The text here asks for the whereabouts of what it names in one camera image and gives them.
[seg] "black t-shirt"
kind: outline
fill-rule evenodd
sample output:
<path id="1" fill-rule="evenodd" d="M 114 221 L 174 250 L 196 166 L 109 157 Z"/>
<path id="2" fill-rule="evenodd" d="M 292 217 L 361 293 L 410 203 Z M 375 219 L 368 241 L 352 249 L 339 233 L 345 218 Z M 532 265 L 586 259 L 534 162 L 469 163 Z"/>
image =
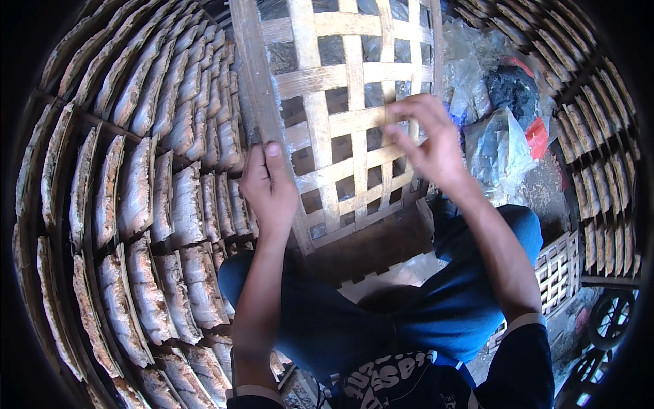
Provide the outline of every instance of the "black t-shirt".
<path id="1" fill-rule="evenodd" d="M 362 365 L 340 378 L 332 388 L 335 396 L 328 402 L 332 408 L 342 409 L 549 409 L 554 402 L 554 377 L 547 329 L 541 323 L 528 323 L 537 320 L 523 322 L 509 326 L 487 380 L 476 388 L 455 367 L 434 364 L 435 351 L 418 351 Z M 278 395 L 260 395 L 244 395 L 239 388 L 239 396 L 228 399 L 227 407 L 284 407 Z"/>

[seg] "right hand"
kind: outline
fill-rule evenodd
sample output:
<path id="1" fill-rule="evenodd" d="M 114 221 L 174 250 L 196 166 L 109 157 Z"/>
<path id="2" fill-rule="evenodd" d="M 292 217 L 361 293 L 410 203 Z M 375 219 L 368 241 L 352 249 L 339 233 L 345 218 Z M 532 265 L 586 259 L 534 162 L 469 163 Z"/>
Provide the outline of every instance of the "right hand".
<path id="1" fill-rule="evenodd" d="M 438 186 L 445 194 L 470 175 L 463 166 L 456 126 L 447 116 L 440 99 L 429 94 L 409 96 L 388 106 L 391 114 L 416 119 L 426 131 L 420 146 L 397 125 L 388 125 L 386 133 L 407 154 L 414 170 Z"/>

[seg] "hand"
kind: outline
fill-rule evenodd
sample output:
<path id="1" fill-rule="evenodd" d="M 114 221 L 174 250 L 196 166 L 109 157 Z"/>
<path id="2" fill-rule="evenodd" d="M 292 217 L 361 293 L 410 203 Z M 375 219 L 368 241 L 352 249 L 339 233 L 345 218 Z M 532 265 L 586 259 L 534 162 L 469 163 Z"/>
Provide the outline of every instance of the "hand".
<path id="1" fill-rule="evenodd" d="M 268 143 L 265 154 L 260 143 L 250 148 L 245 157 L 241 191 L 259 220 L 260 236 L 288 238 L 300 201 L 295 183 L 284 169 L 278 143 Z"/>
<path id="2" fill-rule="evenodd" d="M 386 133 L 407 154 L 414 170 L 438 186 L 445 194 L 465 180 L 468 171 L 461 160 L 458 133 L 440 99 L 429 94 L 410 96 L 388 106 L 391 114 L 417 119 L 427 140 L 416 144 L 397 125 L 388 125 Z"/>

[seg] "knee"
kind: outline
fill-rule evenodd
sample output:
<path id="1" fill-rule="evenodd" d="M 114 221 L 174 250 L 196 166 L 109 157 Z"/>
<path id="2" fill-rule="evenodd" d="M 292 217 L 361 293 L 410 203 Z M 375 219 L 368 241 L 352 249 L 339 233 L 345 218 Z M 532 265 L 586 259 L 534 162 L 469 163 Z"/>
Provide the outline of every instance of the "knee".
<path id="1" fill-rule="evenodd" d="M 498 210 L 523 246 L 527 257 L 534 264 L 543 246 L 538 216 L 526 206 L 505 205 Z"/>
<path id="2" fill-rule="evenodd" d="M 230 256 L 222 262 L 217 272 L 220 292 L 234 306 L 238 303 L 238 298 L 241 290 L 243 290 L 243 285 L 245 284 L 253 257 L 253 251 L 244 251 Z"/>

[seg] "fingernail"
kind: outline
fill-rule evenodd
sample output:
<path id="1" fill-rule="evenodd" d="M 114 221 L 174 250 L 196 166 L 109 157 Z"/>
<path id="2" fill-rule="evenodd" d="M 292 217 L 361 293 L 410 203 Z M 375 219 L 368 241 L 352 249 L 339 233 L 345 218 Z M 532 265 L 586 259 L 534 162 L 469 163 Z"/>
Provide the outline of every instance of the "fingernail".
<path id="1" fill-rule="evenodd" d="M 269 143 L 268 144 L 268 154 L 270 156 L 279 156 L 279 145 L 276 143 Z"/>

